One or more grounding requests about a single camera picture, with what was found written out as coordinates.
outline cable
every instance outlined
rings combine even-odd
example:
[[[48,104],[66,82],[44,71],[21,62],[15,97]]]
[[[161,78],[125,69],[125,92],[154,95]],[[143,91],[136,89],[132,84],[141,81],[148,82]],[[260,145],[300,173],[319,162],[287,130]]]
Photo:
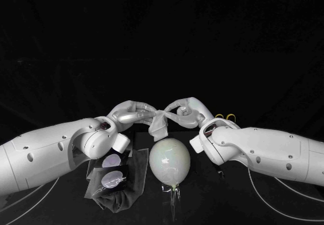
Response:
[[[299,194],[299,195],[302,195],[303,197],[306,197],[306,198],[309,198],[309,199],[312,199],[312,200],[316,200],[316,201],[319,201],[319,202],[322,202],[324,203],[324,200],[322,199],[318,199],[318,198],[313,198],[313,197],[309,197],[308,195],[303,195],[302,193],[299,193],[296,190],[293,190],[276,177],[275,177],[275,179],[277,180],[277,182],[290,190],[290,191],[293,191],[296,194]]]
[[[1,210],[0,210],[0,213],[4,211],[4,210],[7,210],[11,206],[14,206],[23,199],[25,199],[40,188],[41,188],[41,186],[43,185],[40,185],[38,187],[37,187],[37,189],[34,189],[18,201],[15,201],[11,205],[8,205],[5,208],[2,208]]]
[[[254,184],[253,184],[253,181],[251,181],[249,169],[247,169],[247,175],[249,175],[249,179],[250,179],[251,186],[253,186],[253,188],[254,188]],[[257,193],[256,188],[254,188],[254,192],[256,192],[259,198],[262,199],[262,201],[266,203],[266,201],[263,200],[263,198],[260,197],[260,195],[259,195],[259,193]],[[290,216],[285,215],[282,212],[279,212],[279,211],[277,211],[267,203],[266,203],[266,205],[267,205],[267,206],[269,206],[279,214],[282,214],[285,217],[289,217],[289,218],[292,218],[292,219],[302,220],[302,221],[309,221],[309,222],[324,222],[324,219],[300,219],[300,218],[296,218],[296,217],[290,217]]]
[[[47,196],[47,194],[48,194],[48,192],[51,191],[51,189],[53,189],[53,187],[54,187],[54,185],[56,185],[56,182],[53,183],[53,186],[50,187],[50,189],[48,189],[48,191],[47,191],[47,193],[46,193],[46,195],[43,196],[43,198],[38,200],[38,202],[34,204],[34,206],[11,221],[11,222],[8,222],[5,225],[8,225],[8,224],[11,224],[20,217],[23,217],[25,214],[27,214],[27,212],[35,207],[35,205],[40,203],[40,201],[44,199],[44,197]]]

